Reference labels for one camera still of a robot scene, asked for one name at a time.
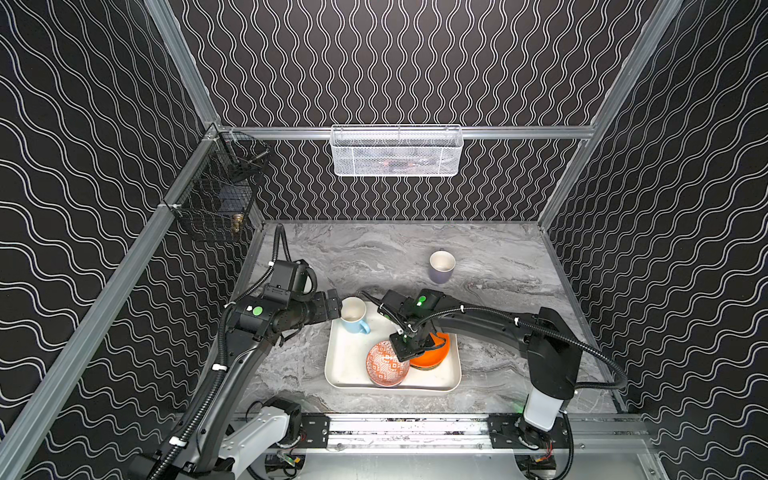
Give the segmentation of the orange plate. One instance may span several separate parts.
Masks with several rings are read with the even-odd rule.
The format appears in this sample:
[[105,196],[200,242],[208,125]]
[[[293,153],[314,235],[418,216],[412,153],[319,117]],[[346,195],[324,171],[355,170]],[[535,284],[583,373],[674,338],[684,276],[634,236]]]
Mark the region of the orange plate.
[[410,366],[419,370],[432,370],[438,367],[448,356],[451,348],[450,335],[446,333],[430,334],[433,349],[410,360]]

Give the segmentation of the red rimmed bowl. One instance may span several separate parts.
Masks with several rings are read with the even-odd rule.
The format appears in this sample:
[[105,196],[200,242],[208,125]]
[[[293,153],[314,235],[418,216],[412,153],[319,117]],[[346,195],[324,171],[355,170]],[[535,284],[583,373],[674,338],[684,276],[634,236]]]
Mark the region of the red rimmed bowl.
[[367,353],[365,369],[369,379],[380,387],[400,385],[410,370],[408,361],[400,361],[389,340],[375,344]]

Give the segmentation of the light blue ceramic mug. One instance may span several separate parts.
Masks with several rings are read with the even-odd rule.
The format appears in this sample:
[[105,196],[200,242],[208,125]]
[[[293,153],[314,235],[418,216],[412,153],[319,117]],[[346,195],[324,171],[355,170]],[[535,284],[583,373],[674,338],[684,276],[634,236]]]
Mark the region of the light blue ceramic mug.
[[367,304],[358,297],[347,297],[342,301],[341,322],[343,327],[353,334],[369,334],[371,328],[367,322]]

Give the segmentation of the purple ceramic mug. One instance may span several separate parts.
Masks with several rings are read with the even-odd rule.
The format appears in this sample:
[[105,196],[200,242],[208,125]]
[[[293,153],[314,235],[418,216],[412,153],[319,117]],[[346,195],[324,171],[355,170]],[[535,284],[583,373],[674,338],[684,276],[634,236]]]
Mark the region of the purple ceramic mug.
[[451,279],[455,267],[453,254],[445,250],[435,251],[429,257],[429,278],[436,284],[445,284]]

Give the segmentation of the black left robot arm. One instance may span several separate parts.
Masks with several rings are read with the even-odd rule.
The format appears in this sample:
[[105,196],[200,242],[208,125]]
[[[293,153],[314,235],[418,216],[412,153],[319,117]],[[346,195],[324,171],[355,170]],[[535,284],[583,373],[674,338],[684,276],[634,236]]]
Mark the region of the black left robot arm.
[[245,425],[230,422],[245,388],[271,350],[307,326],[340,317],[335,290],[323,292],[316,273],[290,255],[283,225],[274,231],[266,272],[224,310],[216,358],[187,411],[160,447],[134,455],[131,479],[238,479],[270,447],[302,440],[297,404],[273,398]]

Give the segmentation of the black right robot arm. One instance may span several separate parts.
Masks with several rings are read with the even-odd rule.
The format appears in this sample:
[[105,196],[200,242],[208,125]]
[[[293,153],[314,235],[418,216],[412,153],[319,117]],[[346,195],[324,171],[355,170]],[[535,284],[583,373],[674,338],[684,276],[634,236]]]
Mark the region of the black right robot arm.
[[[515,313],[470,304],[441,291],[423,289],[417,298],[389,290],[381,298],[366,291],[377,312],[397,330],[390,336],[400,361],[410,361],[438,349],[439,332],[464,335],[517,352],[528,362],[532,390],[521,418],[512,427],[512,438],[529,450],[549,448],[550,432],[564,407],[584,389],[621,390],[628,378],[622,367],[602,351],[580,341],[561,315],[542,307],[536,313]],[[578,379],[586,353],[613,372],[610,382]]]

